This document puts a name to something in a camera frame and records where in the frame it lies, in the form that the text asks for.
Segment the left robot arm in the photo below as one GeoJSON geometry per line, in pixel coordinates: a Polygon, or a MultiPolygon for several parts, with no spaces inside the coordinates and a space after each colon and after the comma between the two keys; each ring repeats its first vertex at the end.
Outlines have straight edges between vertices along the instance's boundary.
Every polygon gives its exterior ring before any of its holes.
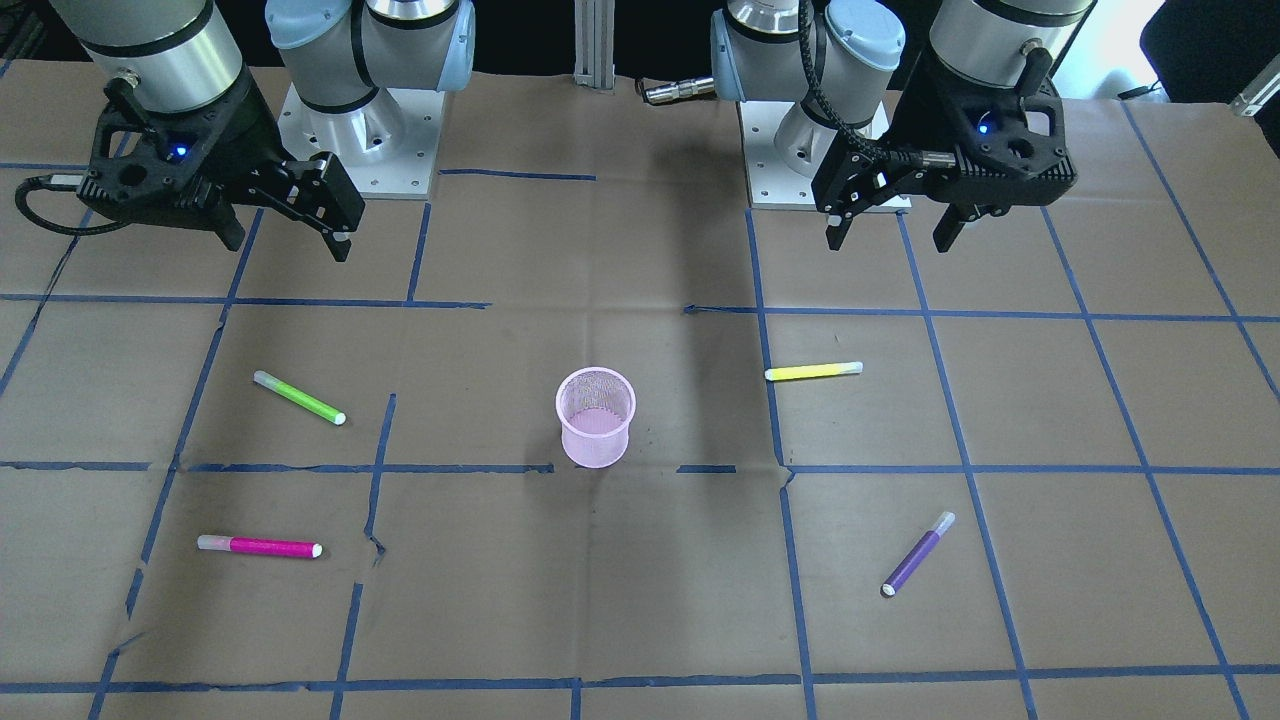
{"type": "Polygon", "coordinates": [[[899,195],[946,209],[934,246],[1015,206],[1047,206],[1078,179],[1052,69],[1087,1],[945,1],[913,63],[887,131],[865,133],[908,33],[878,1],[726,1],[712,17],[712,78],[730,101],[791,102],[826,241],[842,247],[855,217],[899,195]]]}

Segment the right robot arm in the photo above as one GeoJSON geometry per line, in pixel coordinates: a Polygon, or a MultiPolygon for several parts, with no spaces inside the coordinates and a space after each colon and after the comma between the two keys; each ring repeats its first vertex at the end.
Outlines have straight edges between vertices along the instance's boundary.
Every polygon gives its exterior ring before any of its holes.
{"type": "Polygon", "coordinates": [[[84,174],[49,181],[108,219],[205,231],[230,251],[236,209],[268,208],[316,231],[339,263],[365,201],[393,193],[385,174],[434,147],[412,96],[462,90],[474,68],[471,1],[269,1],[269,38],[301,109],[283,129],[212,1],[56,1],[108,77],[84,174]]]}

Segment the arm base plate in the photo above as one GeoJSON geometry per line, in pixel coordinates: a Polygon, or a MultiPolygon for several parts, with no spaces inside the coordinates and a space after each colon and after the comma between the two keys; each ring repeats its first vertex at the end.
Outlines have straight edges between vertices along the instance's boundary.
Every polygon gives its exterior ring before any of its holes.
{"type": "Polygon", "coordinates": [[[814,211],[812,182],[836,136],[799,102],[740,102],[750,206],[814,211]]]}
{"type": "Polygon", "coordinates": [[[426,201],[451,94],[380,88],[362,108],[326,114],[291,86],[279,117],[285,149],[300,160],[334,152],[366,199],[426,201]]]}

